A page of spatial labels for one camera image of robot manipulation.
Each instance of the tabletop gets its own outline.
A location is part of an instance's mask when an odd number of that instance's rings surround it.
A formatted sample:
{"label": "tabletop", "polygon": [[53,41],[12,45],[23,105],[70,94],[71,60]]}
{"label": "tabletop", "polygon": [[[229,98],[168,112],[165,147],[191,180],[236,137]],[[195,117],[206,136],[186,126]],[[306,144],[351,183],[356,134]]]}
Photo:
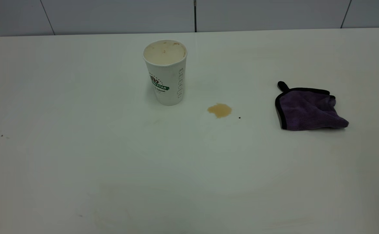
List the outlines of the tabletop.
{"label": "tabletop", "polygon": [[[142,59],[165,38],[188,48],[174,106]],[[282,130],[278,81],[350,125]],[[0,37],[9,233],[379,234],[379,28]]]}

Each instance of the white paper cup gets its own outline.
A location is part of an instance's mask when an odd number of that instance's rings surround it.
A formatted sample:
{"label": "white paper cup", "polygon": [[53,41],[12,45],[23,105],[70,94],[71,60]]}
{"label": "white paper cup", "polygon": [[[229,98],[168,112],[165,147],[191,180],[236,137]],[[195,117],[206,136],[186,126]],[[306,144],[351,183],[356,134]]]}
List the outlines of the white paper cup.
{"label": "white paper cup", "polygon": [[163,105],[178,104],[184,96],[187,54],[187,48],[175,40],[159,40],[143,50],[150,81]]}

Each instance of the cup rim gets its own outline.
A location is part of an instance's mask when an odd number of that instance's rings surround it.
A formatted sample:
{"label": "cup rim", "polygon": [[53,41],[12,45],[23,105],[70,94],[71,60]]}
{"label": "cup rim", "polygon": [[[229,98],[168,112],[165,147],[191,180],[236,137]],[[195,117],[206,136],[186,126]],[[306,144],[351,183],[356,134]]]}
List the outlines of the cup rim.
{"label": "cup rim", "polygon": [[[180,61],[178,61],[178,62],[174,62],[174,63],[167,64],[167,65],[159,65],[159,64],[154,64],[154,63],[152,63],[152,62],[149,62],[149,61],[145,58],[145,50],[146,50],[146,48],[147,48],[148,46],[150,46],[151,44],[153,44],[153,43],[157,43],[157,42],[160,42],[160,41],[173,41],[173,42],[177,42],[177,43],[181,44],[182,46],[184,46],[184,49],[185,49],[185,55],[184,55],[184,57],[183,57]],[[149,43],[149,45],[147,45],[147,46],[143,49],[143,52],[142,52],[142,57],[143,57],[143,59],[145,60],[145,62],[147,62],[147,63],[149,63],[149,64],[151,64],[151,65],[153,65],[153,66],[164,67],[164,68],[165,68],[165,67],[170,67],[170,66],[173,66],[173,65],[175,65],[175,64],[178,64],[178,63],[182,62],[184,59],[187,58],[187,55],[188,55],[188,49],[187,49],[187,47],[186,47],[183,43],[181,43],[180,41],[173,40],[173,39],[161,39],[161,40],[157,40],[157,41],[151,42],[151,43]]]}

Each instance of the microfiber towel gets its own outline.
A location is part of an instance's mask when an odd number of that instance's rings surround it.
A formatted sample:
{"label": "microfiber towel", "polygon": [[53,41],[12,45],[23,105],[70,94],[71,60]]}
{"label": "microfiber towel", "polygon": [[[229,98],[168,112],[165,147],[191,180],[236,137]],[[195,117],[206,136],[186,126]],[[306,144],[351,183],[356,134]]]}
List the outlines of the microfiber towel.
{"label": "microfiber towel", "polygon": [[279,81],[282,90],[275,101],[282,129],[301,131],[323,127],[344,128],[348,121],[337,115],[335,96],[322,89],[293,88]]}

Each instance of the coffee spill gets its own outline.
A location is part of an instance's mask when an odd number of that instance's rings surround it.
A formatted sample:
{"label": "coffee spill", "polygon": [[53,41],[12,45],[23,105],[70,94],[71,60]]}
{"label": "coffee spill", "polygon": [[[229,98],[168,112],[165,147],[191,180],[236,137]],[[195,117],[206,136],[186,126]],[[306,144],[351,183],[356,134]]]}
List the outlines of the coffee spill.
{"label": "coffee spill", "polygon": [[214,113],[218,119],[231,114],[231,108],[226,104],[222,103],[217,103],[217,105],[209,107],[207,111],[210,113]]}

